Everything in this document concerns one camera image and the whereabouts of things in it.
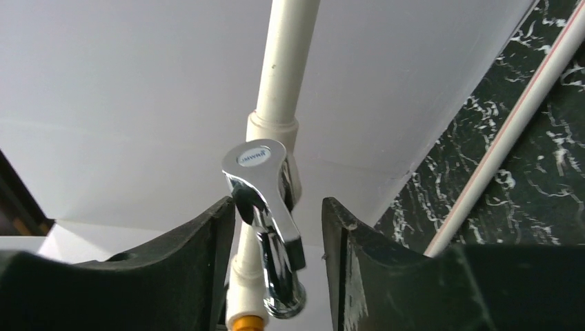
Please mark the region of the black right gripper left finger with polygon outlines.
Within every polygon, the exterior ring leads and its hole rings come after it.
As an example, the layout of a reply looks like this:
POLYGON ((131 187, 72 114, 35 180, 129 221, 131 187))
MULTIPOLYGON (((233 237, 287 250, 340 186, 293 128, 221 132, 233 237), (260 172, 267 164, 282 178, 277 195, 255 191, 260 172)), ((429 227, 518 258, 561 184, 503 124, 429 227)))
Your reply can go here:
POLYGON ((226 308, 235 205, 105 261, 1 252, 2 330, 214 330, 226 308))

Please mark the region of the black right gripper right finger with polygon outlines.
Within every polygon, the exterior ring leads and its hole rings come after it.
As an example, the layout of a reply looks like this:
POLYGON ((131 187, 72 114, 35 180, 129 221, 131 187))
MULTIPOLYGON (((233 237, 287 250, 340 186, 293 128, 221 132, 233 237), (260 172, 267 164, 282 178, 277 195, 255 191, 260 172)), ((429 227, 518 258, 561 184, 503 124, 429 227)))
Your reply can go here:
POLYGON ((426 257, 321 205, 334 330, 583 330, 584 248, 462 245, 426 257))

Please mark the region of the chrome metal faucet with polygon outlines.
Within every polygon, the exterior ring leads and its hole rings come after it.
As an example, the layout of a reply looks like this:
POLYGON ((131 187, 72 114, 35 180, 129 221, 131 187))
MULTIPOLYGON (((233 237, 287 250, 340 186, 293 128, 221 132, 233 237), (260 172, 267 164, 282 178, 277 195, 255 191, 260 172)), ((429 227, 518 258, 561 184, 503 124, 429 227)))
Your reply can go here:
POLYGON ((222 161, 230 193, 259 241, 264 306, 270 316, 291 319, 306 304, 297 273, 306 267, 303 243, 292 211, 298 201, 286 147, 256 139, 233 148, 222 161))

